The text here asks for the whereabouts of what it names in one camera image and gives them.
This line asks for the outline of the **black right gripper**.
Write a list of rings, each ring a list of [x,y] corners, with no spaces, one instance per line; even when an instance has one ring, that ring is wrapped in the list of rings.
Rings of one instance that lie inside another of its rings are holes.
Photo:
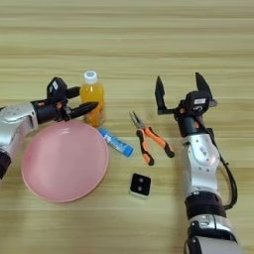
[[[195,80],[198,90],[205,91],[211,95],[209,85],[199,72],[195,74]],[[175,108],[168,108],[165,105],[164,95],[164,86],[161,78],[158,76],[156,80],[155,96],[159,115],[174,115],[177,120],[186,117],[198,118],[201,117],[202,114],[205,113],[208,109],[207,103],[189,104],[186,101],[181,101]]]

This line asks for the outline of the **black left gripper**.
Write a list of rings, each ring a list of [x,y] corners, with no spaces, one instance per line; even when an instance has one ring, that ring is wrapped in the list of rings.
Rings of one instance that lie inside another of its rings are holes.
[[[69,88],[66,91],[66,97],[67,98],[75,98],[79,96],[80,87],[74,86]],[[57,96],[55,98],[55,108],[56,108],[56,117],[55,120],[57,122],[60,121],[68,121],[69,119],[78,118],[80,116],[86,115],[90,111],[92,111],[94,108],[97,107],[97,102],[85,102],[83,104],[80,104],[78,107],[70,110],[70,108],[67,106],[68,100],[65,96]]]

